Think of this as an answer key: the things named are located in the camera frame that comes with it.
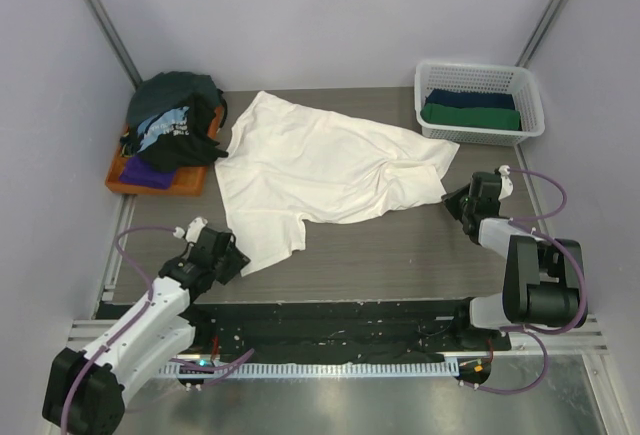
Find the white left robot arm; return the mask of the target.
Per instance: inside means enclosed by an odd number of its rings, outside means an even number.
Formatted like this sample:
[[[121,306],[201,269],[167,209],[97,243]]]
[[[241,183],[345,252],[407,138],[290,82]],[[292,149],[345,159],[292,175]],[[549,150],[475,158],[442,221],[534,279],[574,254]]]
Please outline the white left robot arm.
[[[80,350],[64,348],[52,361],[42,416],[63,434],[112,434],[137,392],[172,358],[205,352],[215,337],[211,314],[197,299],[248,264],[229,231],[201,217],[172,235],[182,254],[147,278],[145,294],[111,327]]]

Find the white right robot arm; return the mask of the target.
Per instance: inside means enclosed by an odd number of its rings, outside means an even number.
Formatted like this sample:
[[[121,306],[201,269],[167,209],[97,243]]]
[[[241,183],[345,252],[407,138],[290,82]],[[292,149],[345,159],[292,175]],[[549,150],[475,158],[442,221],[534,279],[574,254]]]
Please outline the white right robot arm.
[[[501,202],[511,195],[511,175],[516,172],[554,185],[561,195],[560,205],[533,217],[502,216]],[[474,173],[467,185],[445,194],[442,202],[471,242],[506,262],[501,292],[469,298],[454,312],[451,335],[457,346],[472,350],[488,334],[511,329],[559,335],[584,325],[588,301],[581,245],[528,225],[565,208],[567,194],[558,182],[503,165],[492,172]]]

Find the white t shirt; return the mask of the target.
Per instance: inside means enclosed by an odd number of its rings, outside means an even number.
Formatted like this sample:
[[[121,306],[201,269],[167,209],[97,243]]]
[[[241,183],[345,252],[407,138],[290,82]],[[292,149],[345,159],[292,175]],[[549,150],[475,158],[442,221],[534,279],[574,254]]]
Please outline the white t shirt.
[[[458,144],[259,92],[215,173],[244,276],[306,248],[307,222],[354,224],[437,204]]]

